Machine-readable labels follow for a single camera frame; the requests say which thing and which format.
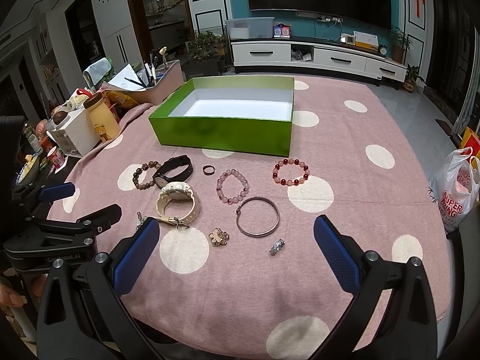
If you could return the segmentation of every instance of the beaded bracelet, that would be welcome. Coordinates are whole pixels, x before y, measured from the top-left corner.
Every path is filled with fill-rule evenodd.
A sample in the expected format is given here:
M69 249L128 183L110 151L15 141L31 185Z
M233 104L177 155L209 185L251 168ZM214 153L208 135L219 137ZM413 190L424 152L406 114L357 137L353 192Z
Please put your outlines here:
M235 176L243 185L243 191L241 191L238 194L238 196L234 196L233 198L227 198L222 191L222 184L229 175ZM240 173L235 169L231 169L231 170L227 170L226 172L223 172L220 178L217 180L217 195L218 195L218 198L222 200L222 202L224 203L228 203L228 204L238 203L239 200L243 200L243 198L247 195L249 190L250 190L250 185L248 184L248 180L245 178L245 176L242 173Z
M284 178L281 180L280 177L278 177L278 171L279 171L280 167L282 167L286 164L295 164L295 165L300 166L300 168L302 168L303 171L305 172L303 174L303 177L296 178L293 181L292 180L287 181ZM285 158L282 161L278 161L278 163L275 165L275 168L273 169L272 177L273 177L273 180L275 181L275 183L277 183L277 184L280 183L282 185L288 185L290 187L292 185L303 184L305 182L305 180L308 179L309 175L310 175L310 171L308 170L308 166L306 166L303 161L300 161L299 159L294 160L293 158L290 158L290 159Z
M150 181L149 183L146 183L146 184L139 184L138 183L138 176L142 173L142 171L147 170L148 168L159 169L160 166L161 165L158 163L158 161L149 161L149 163L144 163L141 168L137 168L137 170L133 174L133 178L131 179L131 181L133 181L133 183L135 184L135 187L138 190L145 190L147 188L153 187L155 185L153 180Z

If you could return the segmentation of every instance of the red beaded bracelet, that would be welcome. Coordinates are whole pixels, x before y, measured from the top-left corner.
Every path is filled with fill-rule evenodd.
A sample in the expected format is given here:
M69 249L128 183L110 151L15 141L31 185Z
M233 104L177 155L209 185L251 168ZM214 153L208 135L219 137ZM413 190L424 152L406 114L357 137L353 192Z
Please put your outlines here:
M303 177L296 178L293 181L292 180L287 181L284 178L282 180L280 180L280 177L278 177L278 171L279 171L280 167L282 167L286 164L295 164L295 165L300 166L300 168L303 169L305 174L303 175ZM294 160L293 158L290 158L290 159L285 158L283 161L278 161L278 163L275 165L275 168L273 169L272 177L273 177L273 180L275 181L275 183L280 183L282 185L288 185L290 187L292 185L303 184L305 182L305 180L308 179L309 175L310 175L310 171L308 170L308 166L306 166L303 161L300 161L299 159Z

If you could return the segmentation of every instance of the blue gripper pad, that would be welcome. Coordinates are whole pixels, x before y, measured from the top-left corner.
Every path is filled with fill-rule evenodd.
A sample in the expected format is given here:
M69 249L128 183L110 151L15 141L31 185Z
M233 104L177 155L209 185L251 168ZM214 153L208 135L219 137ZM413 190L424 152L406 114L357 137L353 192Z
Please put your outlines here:
M357 294L360 289L360 269L339 239L339 232L332 229L321 215L315 219L313 235L342 289Z
M38 200L42 202L54 202L56 200L68 198L75 193L75 185L73 183L64 183L54 187L44 188L38 194Z
M112 274L112 287L118 296L128 294L134 287L160 238L160 227L153 218L147 220L137 232L141 233L134 235L133 244Z

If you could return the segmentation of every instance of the open box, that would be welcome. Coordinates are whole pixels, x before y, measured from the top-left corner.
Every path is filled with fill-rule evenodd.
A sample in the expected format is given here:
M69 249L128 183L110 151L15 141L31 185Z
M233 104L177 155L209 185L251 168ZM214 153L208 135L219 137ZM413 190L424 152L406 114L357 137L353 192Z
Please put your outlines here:
M287 157L293 82L283 76L193 78L149 120L162 145Z

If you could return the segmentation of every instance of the polka dot tablecloth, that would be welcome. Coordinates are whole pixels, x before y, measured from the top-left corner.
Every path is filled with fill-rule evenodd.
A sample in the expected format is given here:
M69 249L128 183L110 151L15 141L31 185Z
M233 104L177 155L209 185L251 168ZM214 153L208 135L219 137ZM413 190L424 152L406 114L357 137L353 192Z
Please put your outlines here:
M133 291L122 297L131 315L187 345L251 359L306 359L327 337L348 306L313 236L313 223L326 214L343 234L364 250L386 260L423 259L437 317L450 300L450 263L438 208L409 143L366 85L311 76L295 77L290 157L309 166L298 186L272 179L280 157L210 149L161 146L148 116L153 107L131 110L121 122L122 134L78 162L68 181L75 194L56 202L50 218L74 221L109 204L122 207L122 219L98 237L98 248L111 251L134 233L136 212L156 216L159 190L137 190L131 181L148 161L164 162L188 155L194 166L188 183L201 202L189 229L160 225L160 240ZM225 131L225 134L241 134ZM217 169L202 172L204 165ZM218 199L221 172L237 169L248 180L247 197L272 199L281 214L273 235L251 238L236 226L237 204ZM140 182L151 178L143 172ZM294 164L280 168L281 179L303 175ZM237 196L234 177L223 183L225 196ZM182 216L186 202L172 202L167 214ZM262 232L276 221L265 202L242 208L241 225ZM228 244L213 247L208 234L220 227ZM283 249L269 250L279 238ZM363 335L369 343L381 320L385 291Z

